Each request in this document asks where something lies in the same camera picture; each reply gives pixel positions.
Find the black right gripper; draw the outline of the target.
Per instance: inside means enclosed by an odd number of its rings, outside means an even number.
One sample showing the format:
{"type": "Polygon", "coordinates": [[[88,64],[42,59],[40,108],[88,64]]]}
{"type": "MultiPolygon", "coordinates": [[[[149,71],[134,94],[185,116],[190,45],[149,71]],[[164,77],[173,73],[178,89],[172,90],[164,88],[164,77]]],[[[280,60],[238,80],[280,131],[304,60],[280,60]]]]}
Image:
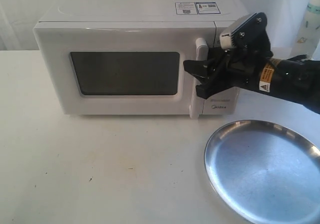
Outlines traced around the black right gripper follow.
{"type": "Polygon", "coordinates": [[[254,92],[269,92],[273,77],[273,53],[267,35],[267,16],[257,12],[237,33],[236,47],[223,50],[220,46],[210,60],[185,60],[185,72],[200,84],[196,85],[196,95],[202,99],[228,90],[232,87],[254,92]]]}

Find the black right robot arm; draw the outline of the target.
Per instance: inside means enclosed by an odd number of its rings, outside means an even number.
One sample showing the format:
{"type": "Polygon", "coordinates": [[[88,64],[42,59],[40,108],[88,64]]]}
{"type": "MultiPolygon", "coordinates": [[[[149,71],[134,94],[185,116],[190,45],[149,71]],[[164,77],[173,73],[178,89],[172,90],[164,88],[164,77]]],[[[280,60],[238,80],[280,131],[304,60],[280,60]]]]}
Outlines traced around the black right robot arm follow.
{"type": "Polygon", "coordinates": [[[237,87],[319,113],[319,61],[305,55],[274,58],[266,26],[263,12],[243,16],[220,34],[220,46],[209,49],[207,60],[184,61],[184,70],[199,81],[197,96],[208,99],[237,87]]]}

